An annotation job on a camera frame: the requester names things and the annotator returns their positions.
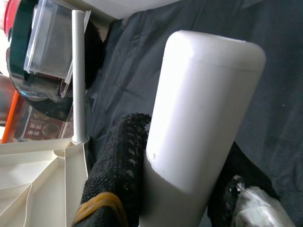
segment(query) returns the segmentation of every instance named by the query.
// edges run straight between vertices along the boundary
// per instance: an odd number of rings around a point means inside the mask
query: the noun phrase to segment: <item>wrinkled fabric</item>
[[[87,93],[88,165],[123,115],[152,114],[170,34],[183,29],[250,41],[264,49],[267,64],[236,142],[303,226],[303,1],[245,2],[182,0],[113,24],[104,66]]]

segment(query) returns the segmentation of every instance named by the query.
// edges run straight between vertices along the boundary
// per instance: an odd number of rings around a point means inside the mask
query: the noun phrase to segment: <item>white plastic rod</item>
[[[260,47],[178,31],[165,47],[140,227],[197,227],[265,64]]]
[[[72,94],[74,136],[76,144],[88,140],[85,129],[85,64],[84,64],[84,12],[72,11]]]

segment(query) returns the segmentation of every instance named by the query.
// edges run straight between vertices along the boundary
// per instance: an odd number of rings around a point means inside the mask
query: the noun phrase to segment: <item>clear plastic container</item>
[[[66,79],[71,77],[71,11],[66,3],[40,0],[35,7],[24,70]],[[84,24],[88,22],[86,14]]]

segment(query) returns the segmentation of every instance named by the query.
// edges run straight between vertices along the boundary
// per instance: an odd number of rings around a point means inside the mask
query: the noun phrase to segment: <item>white plastic tray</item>
[[[86,179],[84,144],[1,145],[0,227],[71,226]]]

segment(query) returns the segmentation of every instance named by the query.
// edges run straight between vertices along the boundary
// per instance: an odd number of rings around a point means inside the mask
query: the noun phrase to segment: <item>gray fabric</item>
[[[247,40],[267,64],[237,136],[242,151],[272,180],[293,222],[303,226],[303,1],[184,0],[113,25],[104,67],[87,94],[90,164],[123,115],[152,114],[167,38],[194,30]],[[202,226],[209,226],[207,221]]]

